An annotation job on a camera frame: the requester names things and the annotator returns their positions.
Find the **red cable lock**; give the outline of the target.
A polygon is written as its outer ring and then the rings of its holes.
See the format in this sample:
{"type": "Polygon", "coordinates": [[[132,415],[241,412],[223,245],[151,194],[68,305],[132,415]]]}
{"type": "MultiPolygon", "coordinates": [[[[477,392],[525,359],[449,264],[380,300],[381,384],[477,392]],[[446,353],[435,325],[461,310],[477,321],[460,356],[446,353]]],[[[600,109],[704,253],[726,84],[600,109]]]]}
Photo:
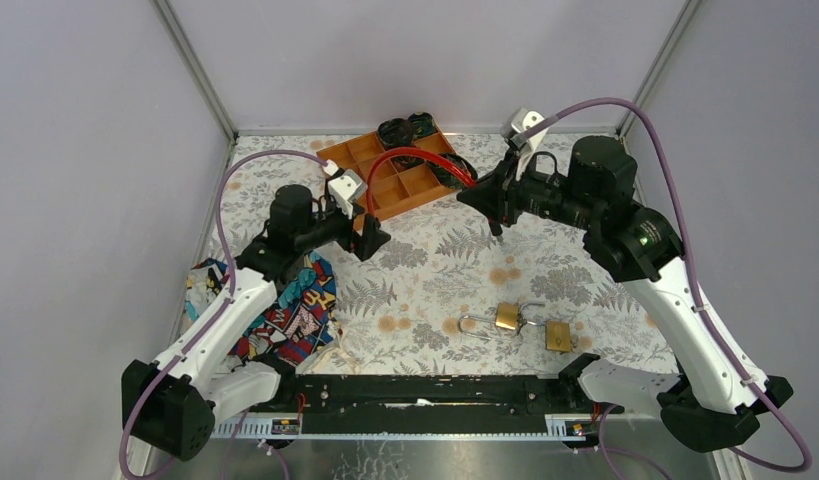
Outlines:
{"type": "Polygon", "coordinates": [[[471,187],[476,178],[442,154],[415,147],[382,153],[362,164],[367,191],[360,200],[365,212],[380,220],[407,213],[471,187]]]}

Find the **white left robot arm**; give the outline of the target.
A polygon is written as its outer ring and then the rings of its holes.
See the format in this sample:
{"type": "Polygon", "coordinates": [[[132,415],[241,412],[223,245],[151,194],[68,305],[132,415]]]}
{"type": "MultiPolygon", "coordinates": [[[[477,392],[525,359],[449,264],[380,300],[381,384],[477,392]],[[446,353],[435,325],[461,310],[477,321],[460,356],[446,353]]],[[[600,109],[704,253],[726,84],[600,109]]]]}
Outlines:
{"type": "Polygon", "coordinates": [[[294,401],[295,385],[262,363],[220,379],[216,369],[256,317],[274,305],[296,280],[302,258],[335,242],[360,260],[390,238],[357,201],[362,181],[343,176],[327,182],[315,199],[305,186],[279,188],[262,235],[228,265],[228,281],[192,326],[151,362],[132,361],[121,378],[123,433],[120,454],[131,438],[187,461],[208,442],[216,425],[263,403],[281,411],[294,401]]]}

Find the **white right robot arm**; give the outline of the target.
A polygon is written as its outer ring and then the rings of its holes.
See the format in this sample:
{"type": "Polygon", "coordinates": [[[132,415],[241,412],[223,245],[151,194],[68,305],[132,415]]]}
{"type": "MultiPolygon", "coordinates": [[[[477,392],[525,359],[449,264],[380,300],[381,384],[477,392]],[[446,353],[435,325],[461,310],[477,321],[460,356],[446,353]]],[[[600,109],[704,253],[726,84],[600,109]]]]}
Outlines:
{"type": "Polygon", "coordinates": [[[587,136],[573,146],[566,173],[518,173],[517,154],[504,159],[458,200],[483,216],[494,235],[531,214],[581,229],[590,258],[651,315],[680,366],[677,374],[622,367],[593,354],[569,364],[560,402],[582,412],[594,402],[659,419],[689,449],[707,453],[744,444],[759,416],[793,393],[740,350],[687,278],[684,248],[670,222],[634,197],[636,161],[616,139],[587,136]]]}

